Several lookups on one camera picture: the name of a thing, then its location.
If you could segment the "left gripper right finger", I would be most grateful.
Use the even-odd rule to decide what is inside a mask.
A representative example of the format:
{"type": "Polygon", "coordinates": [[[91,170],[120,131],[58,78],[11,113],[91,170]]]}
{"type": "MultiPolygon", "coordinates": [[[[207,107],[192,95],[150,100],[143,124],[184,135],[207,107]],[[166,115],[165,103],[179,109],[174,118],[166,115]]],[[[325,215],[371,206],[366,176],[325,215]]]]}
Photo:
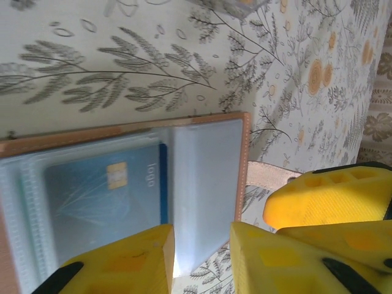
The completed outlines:
{"type": "Polygon", "coordinates": [[[244,222],[230,254],[236,293],[391,293],[391,273],[244,222]]]}

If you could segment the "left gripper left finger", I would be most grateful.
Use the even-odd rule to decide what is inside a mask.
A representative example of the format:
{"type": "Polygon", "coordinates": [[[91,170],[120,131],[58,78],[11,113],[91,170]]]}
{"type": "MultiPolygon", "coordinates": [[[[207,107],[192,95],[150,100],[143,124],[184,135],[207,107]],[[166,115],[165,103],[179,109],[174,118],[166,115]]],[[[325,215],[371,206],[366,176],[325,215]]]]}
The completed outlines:
{"type": "Polygon", "coordinates": [[[158,225],[68,260],[35,293],[171,293],[174,261],[174,227],[158,225]]]}

